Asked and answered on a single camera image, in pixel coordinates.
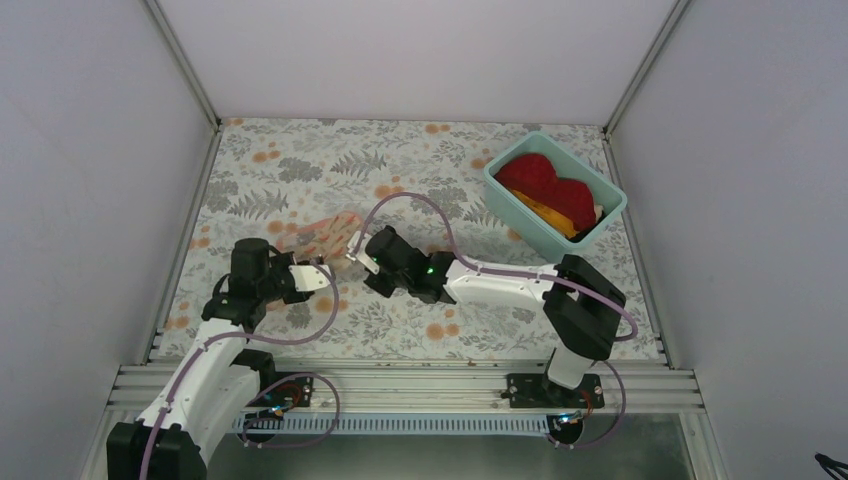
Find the floral pink laundry bag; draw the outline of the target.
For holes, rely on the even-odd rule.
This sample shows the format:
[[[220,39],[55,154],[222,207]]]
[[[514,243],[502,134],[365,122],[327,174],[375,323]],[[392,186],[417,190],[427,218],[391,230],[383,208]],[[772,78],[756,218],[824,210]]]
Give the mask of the floral pink laundry bag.
[[[298,260],[321,257],[325,264],[341,271],[352,265],[346,257],[347,246],[362,224],[359,214],[342,211],[280,236],[275,247],[281,252],[293,252]]]

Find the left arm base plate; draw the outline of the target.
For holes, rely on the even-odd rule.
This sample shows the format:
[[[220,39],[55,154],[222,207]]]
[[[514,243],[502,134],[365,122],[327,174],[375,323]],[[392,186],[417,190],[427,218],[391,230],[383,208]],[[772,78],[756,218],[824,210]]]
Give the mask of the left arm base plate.
[[[313,389],[311,376],[286,380],[263,394],[256,404],[266,408],[271,416],[282,418],[292,410],[309,407]]]

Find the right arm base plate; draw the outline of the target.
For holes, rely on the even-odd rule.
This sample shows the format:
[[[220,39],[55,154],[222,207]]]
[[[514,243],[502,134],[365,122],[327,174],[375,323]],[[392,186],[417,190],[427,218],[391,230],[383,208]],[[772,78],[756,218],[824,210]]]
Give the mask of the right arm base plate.
[[[600,377],[585,374],[580,384],[569,389],[555,384],[545,374],[513,373],[506,376],[506,389],[501,393],[513,409],[580,409],[603,408],[605,400]]]

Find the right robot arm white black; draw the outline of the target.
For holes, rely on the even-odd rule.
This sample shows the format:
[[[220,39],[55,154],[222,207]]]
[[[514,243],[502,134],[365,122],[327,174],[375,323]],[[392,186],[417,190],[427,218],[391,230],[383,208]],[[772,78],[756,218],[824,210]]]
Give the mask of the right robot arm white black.
[[[555,407],[577,398],[588,369],[610,357],[626,305],[625,295],[576,255],[525,268],[463,261],[451,251],[425,254],[387,226],[375,235],[355,233],[347,256],[367,271],[366,285],[386,298],[401,289],[426,304],[541,312],[558,337],[541,382],[544,399]]]

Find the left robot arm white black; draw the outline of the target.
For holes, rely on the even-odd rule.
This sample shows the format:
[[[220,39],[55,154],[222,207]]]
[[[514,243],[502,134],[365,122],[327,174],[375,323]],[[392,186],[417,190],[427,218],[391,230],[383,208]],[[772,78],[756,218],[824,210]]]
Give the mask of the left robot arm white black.
[[[186,356],[135,420],[111,429],[108,478],[205,478],[238,413],[277,394],[272,355],[248,347],[268,305],[305,302],[331,279],[321,261],[299,261],[260,238],[237,241]]]

